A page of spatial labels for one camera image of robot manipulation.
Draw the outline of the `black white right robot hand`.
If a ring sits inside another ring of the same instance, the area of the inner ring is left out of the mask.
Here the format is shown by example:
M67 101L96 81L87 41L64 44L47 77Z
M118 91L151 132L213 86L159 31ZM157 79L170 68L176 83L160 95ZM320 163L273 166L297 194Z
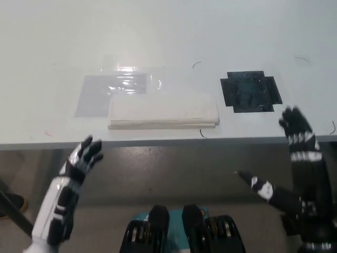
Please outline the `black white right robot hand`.
M266 203L296 220L305 244L332 249L336 247L332 187L319 142L297 107L287 107L279 125L289 145L293 189L278 187L248 171L237 175Z

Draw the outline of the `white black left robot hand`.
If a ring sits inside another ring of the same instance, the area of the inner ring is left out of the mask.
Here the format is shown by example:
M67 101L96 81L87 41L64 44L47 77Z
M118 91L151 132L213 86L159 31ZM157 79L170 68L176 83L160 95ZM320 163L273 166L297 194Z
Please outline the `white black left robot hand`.
M32 242L23 250L59 252L69 240L81 186L94 165L103 158L102 140L89 135L69 154L53 178L43 199L31 233Z

